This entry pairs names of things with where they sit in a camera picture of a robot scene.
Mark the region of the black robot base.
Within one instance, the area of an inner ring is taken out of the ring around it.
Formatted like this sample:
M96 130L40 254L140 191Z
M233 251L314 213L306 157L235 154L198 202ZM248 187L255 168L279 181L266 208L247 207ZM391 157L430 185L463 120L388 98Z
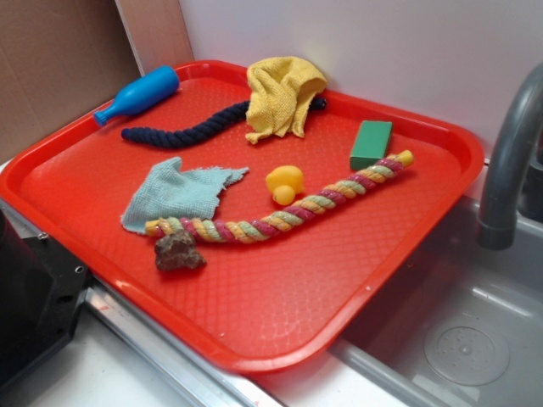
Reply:
M90 271L52 237L20 237L1 215L1 389L73 339Z

